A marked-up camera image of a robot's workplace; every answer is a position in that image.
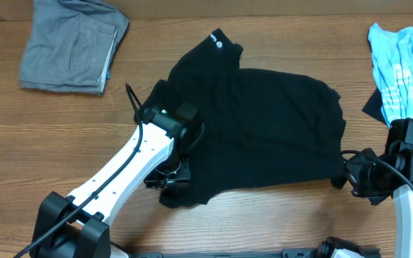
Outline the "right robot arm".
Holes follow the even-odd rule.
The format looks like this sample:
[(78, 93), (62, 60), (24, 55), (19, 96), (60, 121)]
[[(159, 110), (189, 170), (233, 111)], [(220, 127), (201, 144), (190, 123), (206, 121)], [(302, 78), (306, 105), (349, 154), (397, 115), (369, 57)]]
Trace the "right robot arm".
[(344, 175), (333, 181), (341, 188), (352, 186), (352, 195), (368, 199), (373, 206), (392, 198), (396, 216), (395, 257), (413, 257), (413, 119), (391, 122), (385, 151), (349, 151)]

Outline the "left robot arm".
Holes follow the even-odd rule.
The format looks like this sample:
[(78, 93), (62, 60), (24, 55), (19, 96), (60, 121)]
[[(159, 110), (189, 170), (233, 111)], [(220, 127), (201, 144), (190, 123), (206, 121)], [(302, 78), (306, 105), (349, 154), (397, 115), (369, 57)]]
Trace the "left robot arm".
[(122, 149), (66, 197), (51, 192), (40, 204), (30, 257), (127, 257), (110, 230), (125, 202), (149, 175), (152, 187), (181, 167), (204, 124), (187, 103), (173, 112), (160, 106), (137, 116), (138, 127)]

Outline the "black polo shirt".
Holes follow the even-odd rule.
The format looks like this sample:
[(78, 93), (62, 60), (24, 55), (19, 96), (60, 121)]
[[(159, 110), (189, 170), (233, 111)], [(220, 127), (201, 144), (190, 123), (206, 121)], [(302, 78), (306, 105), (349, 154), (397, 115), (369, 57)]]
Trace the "black polo shirt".
[(196, 107), (204, 134), (189, 154), (187, 187), (163, 191), (169, 208), (206, 204), (235, 188), (343, 176), (346, 127), (339, 94), (305, 75), (242, 68), (242, 47), (222, 30), (187, 52), (144, 107)]

